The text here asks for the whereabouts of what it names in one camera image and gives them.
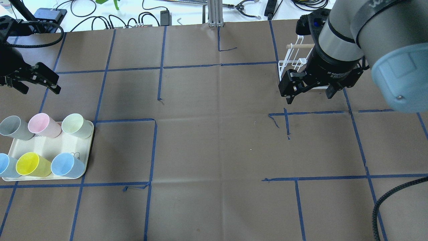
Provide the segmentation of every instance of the white tray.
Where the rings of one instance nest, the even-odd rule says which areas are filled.
[[[92,126],[91,136],[86,139],[81,139],[70,134],[61,132],[58,137],[49,138],[44,136],[35,136],[28,141],[13,139],[12,146],[9,150],[9,156],[19,159],[22,155],[27,152],[35,152],[40,156],[46,158],[48,161],[52,160],[60,153],[68,152],[75,153],[76,157],[83,162],[85,169],[80,178],[86,171],[86,166],[89,159],[89,151],[91,149],[92,139],[94,137],[94,124],[88,121]],[[61,177],[50,173],[49,176],[44,178],[31,177],[31,176],[20,176],[18,178],[3,178],[5,181],[32,181],[32,180],[58,180],[58,179],[77,179]]]

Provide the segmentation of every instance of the green object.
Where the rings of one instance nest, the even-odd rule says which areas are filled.
[[[108,0],[95,0],[95,2],[98,3],[98,4],[103,4],[103,3],[107,2],[107,1]],[[119,6],[117,6],[117,1],[120,1],[120,0],[113,0],[114,6],[116,7],[116,10],[119,10]]]

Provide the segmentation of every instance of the yellow cup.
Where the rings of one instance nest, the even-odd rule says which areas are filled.
[[[32,177],[47,177],[51,173],[51,162],[34,152],[22,155],[16,163],[16,172]]]

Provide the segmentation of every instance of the light blue cup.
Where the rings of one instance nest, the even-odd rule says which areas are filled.
[[[16,172],[16,160],[7,154],[0,153],[0,177],[3,178],[18,178],[19,175]]]
[[[61,153],[53,159],[51,170],[57,176],[77,178],[83,174],[85,165],[72,154]]]

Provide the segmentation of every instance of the power adapter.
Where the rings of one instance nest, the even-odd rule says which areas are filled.
[[[265,16],[267,17],[267,19],[270,21],[273,18],[273,14],[275,12],[275,7],[276,7],[276,1],[277,0],[268,0],[267,4],[266,4],[266,9],[265,9]]]
[[[172,25],[172,17],[169,10],[164,10],[160,12],[160,25],[161,26],[171,26]]]

